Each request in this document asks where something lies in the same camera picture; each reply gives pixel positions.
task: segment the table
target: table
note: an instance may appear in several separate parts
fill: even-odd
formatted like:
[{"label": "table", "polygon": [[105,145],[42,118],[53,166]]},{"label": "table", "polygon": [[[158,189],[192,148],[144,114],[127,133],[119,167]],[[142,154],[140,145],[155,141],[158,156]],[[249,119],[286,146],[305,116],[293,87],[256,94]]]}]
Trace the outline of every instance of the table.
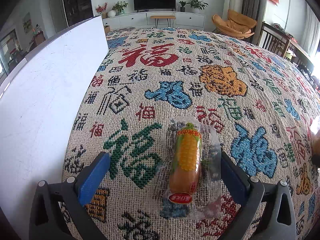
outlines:
[{"label": "table", "polygon": [[34,38],[37,46],[45,41],[43,31],[40,31],[39,33],[37,33],[33,38]]},{"label": "table", "polygon": [[308,53],[305,52],[305,50],[298,43],[293,41],[291,39],[291,37],[289,37],[285,33],[281,32],[277,28],[271,26],[270,24],[267,24],[266,22],[262,23],[260,37],[259,37],[257,45],[259,45],[259,43],[261,41],[263,32],[266,32],[267,35],[266,35],[266,38],[265,38],[265,41],[263,43],[262,48],[267,49],[275,54],[277,54],[278,52],[281,52],[281,57],[285,58],[285,53],[286,53],[287,49],[290,47],[297,55],[297,58],[300,61],[302,61],[310,70],[313,70],[314,65],[313,65],[313,63],[311,61],[311,57],[308,55]]},{"label": "table", "polygon": [[171,19],[173,19],[174,21],[176,17],[174,15],[153,15],[153,16],[150,16],[150,19],[155,19],[156,28],[158,27],[159,19],[167,19],[168,27],[171,27]]}]

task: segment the plastic wrapper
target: plastic wrapper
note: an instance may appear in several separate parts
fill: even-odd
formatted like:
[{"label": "plastic wrapper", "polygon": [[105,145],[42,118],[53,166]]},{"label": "plastic wrapper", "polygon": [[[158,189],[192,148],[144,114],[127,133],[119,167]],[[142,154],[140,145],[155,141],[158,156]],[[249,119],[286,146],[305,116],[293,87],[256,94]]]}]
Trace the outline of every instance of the plastic wrapper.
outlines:
[{"label": "plastic wrapper", "polygon": [[311,126],[311,143],[312,143],[312,152],[314,155],[320,156],[320,116],[317,116]]},{"label": "plastic wrapper", "polygon": [[145,209],[164,218],[220,216],[221,149],[216,130],[193,117],[174,117],[162,130],[164,155]]}]

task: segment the metal screw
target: metal screw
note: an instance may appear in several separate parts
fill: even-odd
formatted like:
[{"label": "metal screw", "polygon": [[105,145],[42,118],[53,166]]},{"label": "metal screw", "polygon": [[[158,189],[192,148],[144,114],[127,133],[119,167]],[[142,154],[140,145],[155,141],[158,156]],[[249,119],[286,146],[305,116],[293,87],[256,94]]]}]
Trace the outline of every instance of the metal screw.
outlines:
[{"label": "metal screw", "polygon": [[281,179],[280,184],[284,187],[287,186],[287,182],[284,179]]},{"label": "metal screw", "polygon": [[68,182],[68,183],[72,183],[72,182],[74,182],[75,180],[76,180],[76,178],[73,177],[73,176],[70,176],[69,178],[67,178],[67,182]]},{"label": "metal screw", "polygon": [[257,176],[251,176],[250,177],[250,180],[254,183],[257,183],[259,181],[258,177]]},{"label": "metal screw", "polygon": [[39,181],[38,186],[39,186],[39,187],[43,187],[44,184],[45,184],[45,181],[44,181],[44,180],[41,180],[41,181]]}]

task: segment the orange papasan chair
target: orange papasan chair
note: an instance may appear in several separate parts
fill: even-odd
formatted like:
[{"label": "orange papasan chair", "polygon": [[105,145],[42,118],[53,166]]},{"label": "orange papasan chair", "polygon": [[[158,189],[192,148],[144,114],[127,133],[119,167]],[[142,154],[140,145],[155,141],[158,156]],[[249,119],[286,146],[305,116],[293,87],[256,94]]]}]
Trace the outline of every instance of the orange papasan chair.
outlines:
[{"label": "orange papasan chair", "polygon": [[242,40],[254,33],[251,29],[257,25],[257,21],[233,10],[228,10],[228,20],[224,21],[217,14],[212,16],[216,27],[224,34]]}]

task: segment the cabinet drawer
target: cabinet drawer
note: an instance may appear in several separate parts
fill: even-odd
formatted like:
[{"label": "cabinet drawer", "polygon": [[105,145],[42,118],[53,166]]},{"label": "cabinet drawer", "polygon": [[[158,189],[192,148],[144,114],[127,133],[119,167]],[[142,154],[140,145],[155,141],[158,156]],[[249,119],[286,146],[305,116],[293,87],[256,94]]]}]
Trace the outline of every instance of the cabinet drawer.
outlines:
[{"label": "cabinet drawer", "polygon": [[177,25],[196,26],[203,28],[204,15],[194,13],[177,13]]},{"label": "cabinet drawer", "polygon": [[142,14],[130,14],[123,15],[119,17],[121,28],[131,27],[131,26],[139,26],[139,25],[147,25],[147,16],[145,13]]},{"label": "cabinet drawer", "polygon": [[120,28],[120,20],[119,17],[111,17],[107,19],[103,19],[103,25],[109,25],[111,30]]}]

